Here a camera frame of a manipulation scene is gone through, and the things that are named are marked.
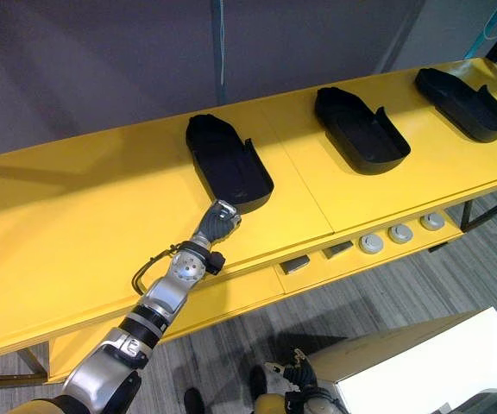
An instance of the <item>black metal table leg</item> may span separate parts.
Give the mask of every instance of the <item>black metal table leg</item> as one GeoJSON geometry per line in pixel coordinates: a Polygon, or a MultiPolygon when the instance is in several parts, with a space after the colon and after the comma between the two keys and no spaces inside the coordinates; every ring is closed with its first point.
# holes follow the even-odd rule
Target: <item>black metal table leg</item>
{"type": "Polygon", "coordinates": [[[497,205],[494,206],[492,209],[488,210],[486,213],[481,214],[480,216],[478,216],[477,218],[471,221],[469,221],[470,213],[471,213],[471,207],[469,205],[469,214],[467,216],[467,220],[464,220],[466,217],[465,217],[465,209],[463,209],[462,226],[461,226],[461,230],[463,233],[467,233],[468,231],[480,226],[481,224],[487,222],[491,218],[497,216],[497,205]]]}
{"type": "Polygon", "coordinates": [[[18,386],[39,386],[47,382],[47,371],[29,348],[17,351],[18,356],[28,365],[33,373],[17,375],[0,375],[0,388],[18,386]]]}
{"type": "MultiPolygon", "coordinates": [[[[484,224],[485,222],[487,222],[491,218],[494,218],[495,216],[497,216],[497,205],[495,205],[492,209],[481,214],[477,218],[470,220],[472,208],[473,208],[473,200],[468,200],[463,205],[462,220],[460,223],[460,230],[463,233],[467,233],[468,231],[475,229],[476,227],[480,226],[481,224],[484,224]]],[[[448,242],[437,244],[436,246],[429,248],[429,253],[432,253],[436,250],[439,250],[440,248],[442,248],[443,246],[446,246],[447,244],[448,244],[448,242]]]]}

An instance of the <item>black tray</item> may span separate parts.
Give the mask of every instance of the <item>black tray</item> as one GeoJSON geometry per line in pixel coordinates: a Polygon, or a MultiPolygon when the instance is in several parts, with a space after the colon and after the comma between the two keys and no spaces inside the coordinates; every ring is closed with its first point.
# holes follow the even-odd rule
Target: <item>black tray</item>
{"type": "Polygon", "coordinates": [[[497,140],[497,100],[486,85],[474,91],[458,77],[432,68],[421,69],[415,84],[469,138],[497,140]]]}
{"type": "Polygon", "coordinates": [[[243,144],[234,128],[213,115],[197,115],[186,131],[199,176],[214,198],[235,205],[241,214],[269,199],[274,182],[251,140],[243,144]]]}
{"type": "Polygon", "coordinates": [[[374,114],[356,95],[322,88],[314,110],[337,150],[359,173],[384,173],[411,151],[384,108],[374,114]]]}

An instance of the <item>gray carpet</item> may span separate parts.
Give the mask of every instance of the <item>gray carpet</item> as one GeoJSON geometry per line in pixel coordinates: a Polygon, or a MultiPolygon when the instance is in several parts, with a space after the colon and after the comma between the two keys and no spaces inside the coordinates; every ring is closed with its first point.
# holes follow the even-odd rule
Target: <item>gray carpet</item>
{"type": "MultiPolygon", "coordinates": [[[[474,214],[495,204],[497,192],[477,201],[474,214]]],[[[459,220],[461,211],[450,214],[459,220]]],[[[249,413],[249,369],[281,357],[285,344],[311,353],[343,336],[488,306],[497,310],[497,217],[433,254],[414,254],[157,347],[129,413],[183,413],[190,386],[200,389],[207,412],[249,413]]],[[[17,356],[0,358],[0,373],[17,370],[27,372],[17,356]]],[[[286,390],[282,380],[270,381],[271,391],[286,390]]],[[[0,390],[0,412],[59,389],[0,390]]]]}

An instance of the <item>white box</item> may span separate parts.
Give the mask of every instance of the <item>white box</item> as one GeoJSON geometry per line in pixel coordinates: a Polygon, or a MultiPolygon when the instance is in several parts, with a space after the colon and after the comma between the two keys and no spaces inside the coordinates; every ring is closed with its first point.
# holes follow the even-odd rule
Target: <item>white box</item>
{"type": "Polygon", "coordinates": [[[310,356],[351,414],[431,414],[497,388],[494,308],[339,342],[310,356]]]}

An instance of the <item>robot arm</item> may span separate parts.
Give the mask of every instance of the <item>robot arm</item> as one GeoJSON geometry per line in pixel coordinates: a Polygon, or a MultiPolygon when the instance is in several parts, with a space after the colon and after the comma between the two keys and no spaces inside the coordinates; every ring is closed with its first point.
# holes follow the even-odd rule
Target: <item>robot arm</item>
{"type": "Polygon", "coordinates": [[[153,348],[178,315],[188,292],[204,277],[216,274],[224,259],[211,244],[241,221],[235,207],[217,200],[206,211],[189,241],[178,247],[166,275],[142,295],[118,328],[112,329],[72,371],[62,393],[50,400],[21,405],[11,414],[122,414],[141,386],[153,348]]]}

